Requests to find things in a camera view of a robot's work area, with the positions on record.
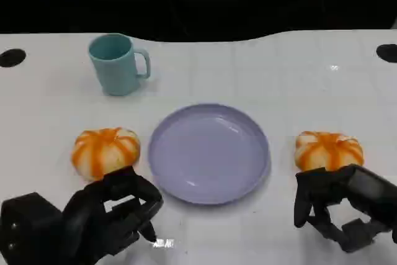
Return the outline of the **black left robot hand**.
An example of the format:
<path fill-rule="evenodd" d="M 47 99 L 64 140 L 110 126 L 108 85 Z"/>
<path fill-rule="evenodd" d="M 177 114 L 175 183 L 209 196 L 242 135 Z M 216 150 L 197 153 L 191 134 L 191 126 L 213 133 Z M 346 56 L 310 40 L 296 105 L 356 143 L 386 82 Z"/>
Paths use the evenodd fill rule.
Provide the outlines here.
<path fill-rule="evenodd" d="M 63 211 L 62 264 L 95 264 L 143 237 L 157 240 L 152 218 L 163 206 L 159 190 L 129 166 L 77 191 Z"/>

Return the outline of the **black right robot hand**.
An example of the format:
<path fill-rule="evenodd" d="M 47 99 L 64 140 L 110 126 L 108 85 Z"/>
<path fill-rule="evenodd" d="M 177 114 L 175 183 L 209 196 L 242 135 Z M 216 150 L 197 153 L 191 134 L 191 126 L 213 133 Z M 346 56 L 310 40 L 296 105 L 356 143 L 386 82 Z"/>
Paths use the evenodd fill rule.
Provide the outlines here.
<path fill-rule="evenodd" d="M 294 225 L 309 223 L 325 239 L 335 241 L 346 253 L 373 243 L 379 233 L 396 238 L 396 186 L 357 164 L 336 171 L 318 168 L 296 175 Z M 338 228 L 333 224 L 329 206 L 347 199 L 350 205 L 370 220 L 352 220 Z"/>

